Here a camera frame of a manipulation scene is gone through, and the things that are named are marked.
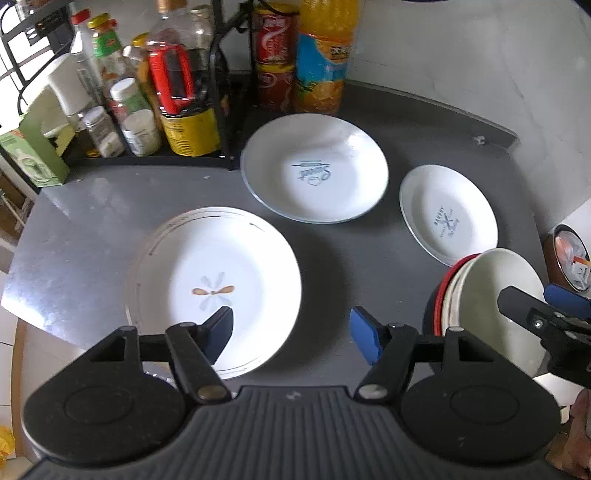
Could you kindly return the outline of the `person hand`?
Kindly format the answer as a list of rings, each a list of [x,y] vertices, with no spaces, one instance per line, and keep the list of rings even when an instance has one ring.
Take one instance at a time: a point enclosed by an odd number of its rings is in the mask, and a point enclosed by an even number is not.
[[[546,457],[554,467],[578,479],[590,478],[591,446],[586,430],[589,412],[590,391],[583,389],[570,408],[568,433],[555,439]]]

